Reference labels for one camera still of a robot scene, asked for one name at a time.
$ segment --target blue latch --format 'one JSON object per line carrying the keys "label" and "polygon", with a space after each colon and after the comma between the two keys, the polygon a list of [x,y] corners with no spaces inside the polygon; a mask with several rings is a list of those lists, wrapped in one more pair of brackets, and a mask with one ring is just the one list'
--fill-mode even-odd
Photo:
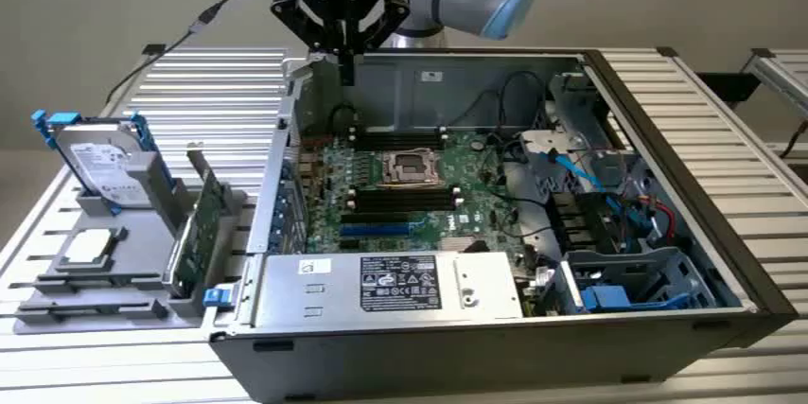
{"label": "blue latch", "polygon": [[81,120],[78,113],[53,113],[47,118],[47,125],[74,125]]}
{"label": "blue latch", "polygon": [[690,301],[681,293],[663,302],[631,303],[622,286],[590,286],[581,291],[581,299],[587,312],[686,309]]}
{"label": "blue latch", "polygon": [[217,286],[203,292],[201,304],[205,307],[233,307],[235,288],[231,285]]}
{"label": "blue latch", "polygon": [[47,124],[45,123],[45,110],[43,109],[37,109],[34,111],[33,114],[30,114],[30,121],[34,124],[34,128],[38,131],[38,134],[41,134],[41,137],[45,140],[45,145],[50,148],[54,149],[55,148],[55,138],[53,137],[53,135],[50,134],[50,131],[47,130]]}

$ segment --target black ram slot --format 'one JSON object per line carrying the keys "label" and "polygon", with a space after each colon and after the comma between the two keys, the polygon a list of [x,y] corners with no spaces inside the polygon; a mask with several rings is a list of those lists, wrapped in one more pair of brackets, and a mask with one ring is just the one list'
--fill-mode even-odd
{"label": "black ram slot", "polygon": [[406,213],[345,213],[339,215],[339,224],[387,224],[409,221]]}
{"label": "black ram slot", "polygon": [[353,201],[359,214],[454,210],[451,188],[359,190]]}
{"label": "black ram slot", "polygon": [[358,151],[442,149],[439,135],[433,132],[365,132],[353,141]]}

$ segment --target sticker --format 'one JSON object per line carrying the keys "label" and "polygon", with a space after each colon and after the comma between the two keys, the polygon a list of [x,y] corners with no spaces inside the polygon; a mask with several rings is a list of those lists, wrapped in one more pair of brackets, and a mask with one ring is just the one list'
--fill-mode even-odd
{"label": "sticker", "polygon": [[71,144],[86,179],[98,194],[118,205],[150,205],[142,185],[126,173],[129,155],[109,144]]}
{"label": "sticker", "polygon": [[442,72],[441,71],[421,71],[419,72],[419,81],[421,82],[442,82]]}
{"label": "sticker", "polygon": [[434,256],[362,257],[359,306],[366,312],[439,309]]}
{"label": "sticker", "polygon": [[297,264],[297,274],[330,273],[330,259],[305,259]]}

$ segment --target warning label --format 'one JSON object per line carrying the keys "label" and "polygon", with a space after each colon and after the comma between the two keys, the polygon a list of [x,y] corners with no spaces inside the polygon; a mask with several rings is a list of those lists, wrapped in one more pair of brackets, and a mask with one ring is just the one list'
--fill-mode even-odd
{"label": "warning label", "polygon": [[366,312],[439,309],[433,255],[362,257],[359,286]]}

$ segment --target blue ram slot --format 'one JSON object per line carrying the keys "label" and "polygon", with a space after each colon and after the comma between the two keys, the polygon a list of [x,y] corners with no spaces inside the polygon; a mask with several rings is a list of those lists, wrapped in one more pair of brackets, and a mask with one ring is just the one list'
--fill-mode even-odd
{"label": "blue ram slot", "polygon": [[378,224],[339,227],[339,237],[398,237],[409,235],[409,224]]}

